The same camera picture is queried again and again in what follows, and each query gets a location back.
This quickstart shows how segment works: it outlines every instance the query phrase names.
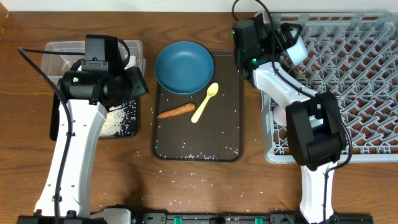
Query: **blue plate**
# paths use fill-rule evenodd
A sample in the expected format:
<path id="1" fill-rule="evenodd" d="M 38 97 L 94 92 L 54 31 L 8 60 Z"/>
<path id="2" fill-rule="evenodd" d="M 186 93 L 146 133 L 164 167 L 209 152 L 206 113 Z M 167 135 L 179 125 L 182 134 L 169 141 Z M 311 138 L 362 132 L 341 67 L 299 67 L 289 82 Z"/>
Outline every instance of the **blue plate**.
<path id="1" fill-rule="evenodd" d="M 163 49 L 155 61 L 155 76 L 166 90 L 188 95 L 201 90 L 213 76 L 213 59 L 199 44 L 181 41 Z"/>

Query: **orange carrot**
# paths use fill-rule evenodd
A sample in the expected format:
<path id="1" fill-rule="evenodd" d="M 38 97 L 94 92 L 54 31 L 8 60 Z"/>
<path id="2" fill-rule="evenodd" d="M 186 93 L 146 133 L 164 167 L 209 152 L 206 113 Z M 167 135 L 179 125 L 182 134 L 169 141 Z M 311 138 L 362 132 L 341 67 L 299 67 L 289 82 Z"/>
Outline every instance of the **orange carrot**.
<path id="1" fill-rule="evenodd" d="M 186 105 L 161 113 L 158 118 L 168 118 L 171 116 L 180 115 L 193 111 L 196 108 L 194 103 L 187 103 Z"/>

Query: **wooden surface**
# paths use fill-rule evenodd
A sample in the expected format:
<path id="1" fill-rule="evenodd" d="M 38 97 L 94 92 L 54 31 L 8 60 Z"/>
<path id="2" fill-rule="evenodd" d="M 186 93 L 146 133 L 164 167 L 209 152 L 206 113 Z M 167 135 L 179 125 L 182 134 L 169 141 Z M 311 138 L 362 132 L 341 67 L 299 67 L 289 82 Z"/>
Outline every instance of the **wooden surface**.
<path id="1" fill-rule="evenodd" d="M 84 40 L 89 33 L 141 40 L 150 90 L 142 97 L 137 136 L 98 143 L 92 211 L 116 203 L 192 213 L 297 210 L 300 167 L 265 160 L 261 96 L 248 83 L 244 85 L 245 152 L 239 161 L 169 162 L 150 152 L 157 54 L 179 40 L 232 49 L 232 23 L 229 13 L 10 13 L 0 40 L 0 222 L 14 223 L 18 215 L 32 214 L 55 146 L 49 139 L 52 91 L 17 47 L 43 49 L 47 42 Z M 30 57 L 40 65 L 41 55 Z M 370 213 L 376 223 L 397 223 L 397 201 L 398 164 L 350 164 L 336 172 L 332 202 L 337 212 Z"/>
<path id="2" fill-rule="evenodd" d="M 6 24 L 8 10 L 0 2 L 0 40 L 3 33 L 3 27 Z"/>

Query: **plastic spoon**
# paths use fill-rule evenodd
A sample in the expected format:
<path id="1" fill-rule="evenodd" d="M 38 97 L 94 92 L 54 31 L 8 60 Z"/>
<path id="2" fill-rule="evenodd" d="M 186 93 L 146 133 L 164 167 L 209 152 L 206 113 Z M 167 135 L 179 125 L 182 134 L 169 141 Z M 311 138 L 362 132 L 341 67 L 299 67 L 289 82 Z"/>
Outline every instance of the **plastic spoon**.
<path id="1" fill-rule="evenodd" d="M 198 122 L 201 113 L 203 112 L 203 110 L 205 109 L 205 106 L 207 104 L 207 102 L 209 101 L 210 97 L 215 96 L 217 94 L 218 91 L 218 83 L 213 83 L 209 86 L 209 88 L 207 89 L 207 96 L 205 98 L 205 100 L 203 100 L 203 102 L 201 103 L 201 105 L 199 106 L 199 108 L 196 110 L 195 114 L 193 114 L 191 121 L 193 123 Z"/>

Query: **gray dish rack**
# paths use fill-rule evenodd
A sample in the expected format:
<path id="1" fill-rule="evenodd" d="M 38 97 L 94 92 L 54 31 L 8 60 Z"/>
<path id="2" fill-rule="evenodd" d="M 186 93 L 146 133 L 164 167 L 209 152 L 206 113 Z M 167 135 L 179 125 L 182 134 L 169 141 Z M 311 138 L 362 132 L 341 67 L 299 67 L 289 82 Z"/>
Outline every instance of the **gray dish rack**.
<path id="1" fill-rule="evenodd" d="M 272 18 L 275 24 L 303 25 L 308 58 L 295 66 L 282 54 L 279 62 L 301 84 L 336 95 L 353 139 L 351 162 L 398 162 L 398 16 L 322 13 L 273 14 Z M 261 96 L 266 159 L 295 163 L 286 127 L 273 120 L 275 103 L 266 93 Z M 340 161 L 347 153 L 342 152 Z"/>

